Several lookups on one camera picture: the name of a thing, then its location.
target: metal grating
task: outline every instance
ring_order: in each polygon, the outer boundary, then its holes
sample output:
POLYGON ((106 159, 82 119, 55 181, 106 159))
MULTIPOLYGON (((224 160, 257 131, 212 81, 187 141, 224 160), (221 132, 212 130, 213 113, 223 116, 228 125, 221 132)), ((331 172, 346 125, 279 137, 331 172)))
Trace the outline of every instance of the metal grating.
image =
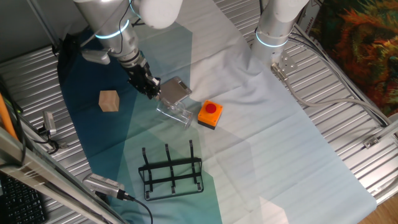
MULTIPOLYGON (((52 138, 68 144, 68 149, 60 149, 53 158, 77 179, 83 180, 91 169, 63 101, 57 61, 51 47, 47 47, 1 64, 0 74, 8 84, 11 95, 24 109, 23 117, 35 128, 43 125, 43 110, 53 111, 57 134, 52 138)), ((91 221, 49 197, 45 199, 45 204, 49 211, 48 224, 91 221)))
MULTIPOLYGON (((258 0, 215 0, 215 3, 251 44, 260 18, 258 0)), ((314 102, 354 98, 341 80, 311 51, 288 43, 287 52, 298 65, 298 70, 289 75, 289 79, 299 96, 314 102)), ((41 111, 53 111, 57 126, 57 134, 53 138, 68 144, 68 149, 60 149, 53 157, 82 180, 91 169, 63 101, 57 78, 57 58, 51 48, 0 64, 0 74, 25 110, 25 119, 33 126, 42 126, 41 111)), ((380 131, 381 127, 362 107, 338 103, 303 109, 338 156, 373 195, 398 176, 398 148, 392 140, 382 142, 371 150, 364 149, 362 142, 380 131)), ((377 202, 381 203, 397 191, 392 190, 377 202)), ((51 198, 45 201, 50 217, 48 223, 92 223, 51 198)))

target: colorful patterned cloth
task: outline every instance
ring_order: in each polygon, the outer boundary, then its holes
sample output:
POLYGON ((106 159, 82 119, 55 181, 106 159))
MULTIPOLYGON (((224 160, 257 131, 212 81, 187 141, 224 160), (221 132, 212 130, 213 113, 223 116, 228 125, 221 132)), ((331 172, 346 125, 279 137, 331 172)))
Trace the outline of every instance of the colorful patterned cloth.
POLYGON ((398 112, 398 1, 329 0, 310 36, 387 116, 398 112))

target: wooden block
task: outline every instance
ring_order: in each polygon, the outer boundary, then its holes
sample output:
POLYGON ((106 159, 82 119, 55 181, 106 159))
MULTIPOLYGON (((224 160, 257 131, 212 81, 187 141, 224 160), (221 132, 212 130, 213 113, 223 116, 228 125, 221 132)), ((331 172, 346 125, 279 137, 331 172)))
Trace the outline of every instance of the wooden block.
POLYGON ((101 91, 99 93, 99 106, 103 112, 119 111, 119 96, 116 90, 101 91))

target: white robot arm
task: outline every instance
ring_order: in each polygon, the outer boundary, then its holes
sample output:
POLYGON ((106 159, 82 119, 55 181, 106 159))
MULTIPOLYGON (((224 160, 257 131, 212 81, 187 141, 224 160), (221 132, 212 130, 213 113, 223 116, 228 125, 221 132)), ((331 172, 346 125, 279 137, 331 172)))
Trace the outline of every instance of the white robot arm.
POLYGON ((308 0, 269 0, 261 14, 252 53, 267 67, 279 63, 295 18, 308 0))
POLYGON ((107 64, 116 57, 129 75, 129 83, 149 99, 159 98, 160 79, 151 75, 138 49, 130 19, 139 16, 148 26, 163 29, 176 20, 182 0, 73 0, 99 39, 104 51, 83 50, 91 62, 107 64))

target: glowing blue ring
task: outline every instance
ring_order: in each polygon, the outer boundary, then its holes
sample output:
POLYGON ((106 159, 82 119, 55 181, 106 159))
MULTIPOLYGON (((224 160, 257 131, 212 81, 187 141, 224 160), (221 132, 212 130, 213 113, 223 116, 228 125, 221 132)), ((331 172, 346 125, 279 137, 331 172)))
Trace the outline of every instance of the glowing blue ring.
POLYGON ((124 27, 122 27, 122 29, 120 29, 120 30, 118 30, 117 32, 115 32, 115 33, 113 33, 113 34, 110 34, 110 35, 105 35, 105 36, 102 36, 102 35, 95 35, 98 39, 109 39, 109 38, 112 38, 112 37, 116 37, 117 35, 119 35, 121 32, 123 32, 126 28, 127 28, 127 26, 130 24, 130 21, 129 20, 127 20, 126 21, 126 25, 124 25, 124 27))
POLYGON ((286 42, 284 42, 283 44, 280 44, 280 45, 269 45, 269 44, 266 44, 266 43, 264 43, 263 41, 260 40, 257 32, 256 32, 256 37, 257 37, 257 40, 259 40, 260 43, 264 44, 267 47, 281 47, 281 46, 285 45, 287 43, 287 41, 288 41, 288 40, 286 40, 286 42))
POLYGON ((129 2, 130 2, 130 8, 131 8, 131 11, 135 14, 135 15, 137 15, 138 16, 138 18, 140 18, 141 19, 141 16, 138 14, 138 13, 136 13, 135 12, 135 10, 132 8, 132 5, 131 5, 131 0, 129 0, 129 2))

